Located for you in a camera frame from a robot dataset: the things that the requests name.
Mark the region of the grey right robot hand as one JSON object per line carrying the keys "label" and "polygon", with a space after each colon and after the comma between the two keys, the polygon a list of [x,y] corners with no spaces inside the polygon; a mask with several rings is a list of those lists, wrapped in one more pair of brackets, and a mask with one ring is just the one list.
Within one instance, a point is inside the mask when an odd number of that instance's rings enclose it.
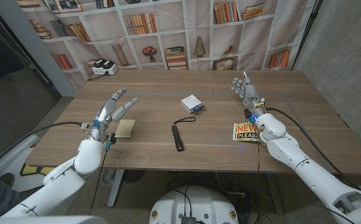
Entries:
{"label": "grey right robot hand", "polygon": [[243,80],[239,78],[233,79],[231,89],[240,97],[245,108],[251,113],[252,118],[257,119],[265,114],[264,103],[252,85],[248,72],[243,71],[243,76]]}

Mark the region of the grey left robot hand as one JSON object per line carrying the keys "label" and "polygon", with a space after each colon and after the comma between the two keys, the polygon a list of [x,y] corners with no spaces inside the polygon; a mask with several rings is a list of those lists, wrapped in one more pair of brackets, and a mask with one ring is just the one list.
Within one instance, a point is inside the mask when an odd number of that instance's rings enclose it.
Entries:
{"label": "grey left robot hand", "polygon": [[91,128],[88,129],[85,139],[91,139],[94,141],[104,142],[108,135],[107,129],[112,121],[120,120],[126,112],[138,101],[138,97],[133,98],[124,106],[116,109],[117,101],[126,92],[126,88],[121,88],[118,91],[112,93],[106,103],[98,111],[95,119],[93,120]]}

